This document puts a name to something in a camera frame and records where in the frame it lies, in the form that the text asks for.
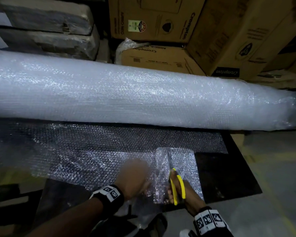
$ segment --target hand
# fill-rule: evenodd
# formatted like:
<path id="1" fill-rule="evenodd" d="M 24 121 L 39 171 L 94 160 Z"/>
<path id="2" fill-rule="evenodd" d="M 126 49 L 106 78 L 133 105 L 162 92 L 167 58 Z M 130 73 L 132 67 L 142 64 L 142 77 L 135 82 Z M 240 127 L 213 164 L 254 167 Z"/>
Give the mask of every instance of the hand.
<path id="1" fill-rule="evenodd" d="M 146 161 L 140 159 L 126 161 L 115 181 L 125 201 L 148 189 L 150 185 L 150 182 L 146 181 L 148 172 L 149 167 Z"/>
<path id="2" fill-rule="evenodd" d="M 177 172 L 175 170 L 171 170 L 170 178 L 172 179 L 177 193 L 181 196 L 181 185 L 177 178 Z M 185 187 L 185 206 L 187 211 L 192 215 L 195 216 L 198 214 L 201 208 L 205 207 L 205 202 L 199 197 L 199 195 L 193 190 L 190 183 L 186 180 L 183 180 L 184 187 Z M 171 186 L 168 189 L 169 200 L 171 203 L 174 203 L 173 194 L 171 190 Z"/>

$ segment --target yellow scissors handle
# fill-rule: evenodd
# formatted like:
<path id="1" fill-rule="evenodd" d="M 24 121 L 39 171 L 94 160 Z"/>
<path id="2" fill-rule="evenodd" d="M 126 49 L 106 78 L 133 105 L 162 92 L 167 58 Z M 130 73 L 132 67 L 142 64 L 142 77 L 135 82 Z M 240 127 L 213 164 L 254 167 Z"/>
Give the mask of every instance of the yellow scissors handle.
<path id="1" fill-rule="evenodd" d="M 178 180 L 180 182 L 181 191 L 182 191 L 182 199 L 185 199 L 185 187 L 184 187 L 183 180 L 180 175 L 177 175 L 176 177 L 178 178 Z M 170 183 L 171 183 L 174 205 L 178 205 L 178 193 L 176 192 L 175 185 L 174 185 L 171 178 L 170 178 Z"/>

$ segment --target folded bubble wrap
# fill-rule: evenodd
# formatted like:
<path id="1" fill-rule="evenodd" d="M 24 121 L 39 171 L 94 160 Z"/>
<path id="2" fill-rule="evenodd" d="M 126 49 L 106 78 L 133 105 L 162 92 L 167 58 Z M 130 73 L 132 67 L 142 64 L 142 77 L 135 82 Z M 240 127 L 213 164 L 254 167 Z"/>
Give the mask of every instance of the folded bubble wrap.
<path id="1" fill-rule="evenodd" d="M 0 117 L 271 131 L 296 126 L 296 92 L 0 51 Z"/>

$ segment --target concrete floor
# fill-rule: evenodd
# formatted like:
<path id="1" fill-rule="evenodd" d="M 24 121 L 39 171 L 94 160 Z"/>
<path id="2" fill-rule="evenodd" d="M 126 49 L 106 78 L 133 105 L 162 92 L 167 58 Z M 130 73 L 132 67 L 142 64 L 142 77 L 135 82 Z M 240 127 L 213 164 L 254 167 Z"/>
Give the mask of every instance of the concrete floor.
<path id="1" fill-rule="evenodd" d="M 296 131 L 254 132 L 235 142 L 263 194 L 214 203 L 235 237 L 296 237 Z M 194 229 L 185 211 L 168 212 L 164 237 Z"/>

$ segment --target wristband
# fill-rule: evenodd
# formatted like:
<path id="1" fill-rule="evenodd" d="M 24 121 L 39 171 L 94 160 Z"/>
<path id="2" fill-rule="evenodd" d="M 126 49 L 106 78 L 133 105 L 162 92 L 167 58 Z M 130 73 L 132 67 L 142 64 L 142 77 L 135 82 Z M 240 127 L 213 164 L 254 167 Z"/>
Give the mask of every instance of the wristband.
<path id="1" fill-rule="evenodd" d="M 217 210 L 212 210 L 211 207 L 201 208 L 200 213 L 195 215 L 193 222 L 198 235 L 204 235 L 206 232 L 215 228 L 224 228 L 226 223 L 221 218 Z"/>
<path id="2" fill-rule="evenodd" d="M 104 186 L 94 191 L 90 197 L 99 199 L 103 204 L 103 219 L 107 219 L 115 214 L 124 204 L 124 195 L 122 191 L 114 184 Z"/>

